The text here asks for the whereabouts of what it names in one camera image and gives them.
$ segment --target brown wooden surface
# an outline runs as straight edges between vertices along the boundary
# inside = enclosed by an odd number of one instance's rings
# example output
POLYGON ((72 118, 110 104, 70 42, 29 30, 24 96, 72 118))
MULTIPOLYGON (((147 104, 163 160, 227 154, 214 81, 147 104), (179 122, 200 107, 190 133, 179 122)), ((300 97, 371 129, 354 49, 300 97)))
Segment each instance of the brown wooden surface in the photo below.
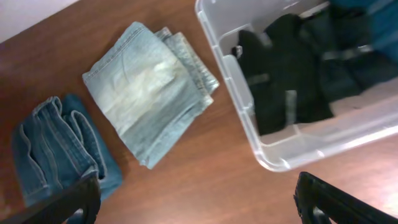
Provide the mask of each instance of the brown wooden surface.
POLYGON ((0 215, 23 209, 10 132, 47 97, 83 98, 124 183, 103 202, 98 223, 300 223, 292 194, 309 171, 398 217, 398 137, 291 172, 255 160, 194 12, 194 0, 81 0, 0 44, 0 215), (133 21, 183 32, 221 86, 215 102, 153 170, 140 167, 96 107, 81 74, 133 21))

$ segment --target white plastic bin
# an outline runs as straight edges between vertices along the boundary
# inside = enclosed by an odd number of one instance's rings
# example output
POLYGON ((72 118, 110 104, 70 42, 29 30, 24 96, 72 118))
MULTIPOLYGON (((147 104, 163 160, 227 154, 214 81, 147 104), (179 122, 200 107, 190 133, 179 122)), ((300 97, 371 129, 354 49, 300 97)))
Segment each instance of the white plastic bin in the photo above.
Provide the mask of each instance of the white plastic bin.
POLYGON ((252 96, 230 50, 238 32, 262 32, 281 15, 309 16, 327 6, 320 0, 197 0, 195 10, 221 70, 254 155, 275 172, 317 161, 398 132, 398 78, 361 96, 331 104, 336 115, 312 124, 295 124, 283 131, 258 136, 252 96))

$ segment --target black garment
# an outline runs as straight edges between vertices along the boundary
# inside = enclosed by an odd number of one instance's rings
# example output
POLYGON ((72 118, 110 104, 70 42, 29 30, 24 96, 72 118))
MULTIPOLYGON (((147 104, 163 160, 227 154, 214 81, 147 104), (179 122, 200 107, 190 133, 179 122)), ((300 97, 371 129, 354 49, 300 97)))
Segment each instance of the black garment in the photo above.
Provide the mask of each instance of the black garment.
POLYGON ((320 85, 330 102, 398 76, 397 66, 368 45, 372 40, 364 9, 331 5, 306 19, 300 36, 318 57, 320 85))
POLYGON ((286 126, 289 90, 297 92, 296 123, 312 123, 333 116, 318 85, 313 53, 299 39, 301 24, 301 18, 292 14, 277 19, 265 30, 272 41, 270 47, 263 46, 252 32, 239 32, 238 45, 243 53, 238 62, 246 80, 269 75, 265 82, 249 86, 260 135, 286 126))

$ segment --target white wall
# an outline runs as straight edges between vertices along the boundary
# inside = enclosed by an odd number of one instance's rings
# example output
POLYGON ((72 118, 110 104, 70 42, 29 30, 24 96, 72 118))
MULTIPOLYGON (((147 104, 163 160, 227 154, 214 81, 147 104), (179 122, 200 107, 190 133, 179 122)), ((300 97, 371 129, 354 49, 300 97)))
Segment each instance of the white wall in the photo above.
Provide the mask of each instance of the white wall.
POLYGON ((0 43, 78 0, 0 0, 0 43))

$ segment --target light blue jeans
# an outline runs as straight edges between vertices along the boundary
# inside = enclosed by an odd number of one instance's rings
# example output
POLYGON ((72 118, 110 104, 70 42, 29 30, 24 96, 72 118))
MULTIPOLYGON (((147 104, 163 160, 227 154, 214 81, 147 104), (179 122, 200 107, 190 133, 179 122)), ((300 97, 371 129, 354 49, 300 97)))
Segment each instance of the light blue jeans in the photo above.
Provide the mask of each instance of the light blue jeans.
POLYGON ((182 34, 134 22, 83 74, 96 104, 141 165, 153 168, 219 85, 182 34))
POLYGON ((122 182, 110 155, 80 99, 50 97, 15 129, 12 151, 25 205, 31 206, 95 173, 101 199, 122 182))

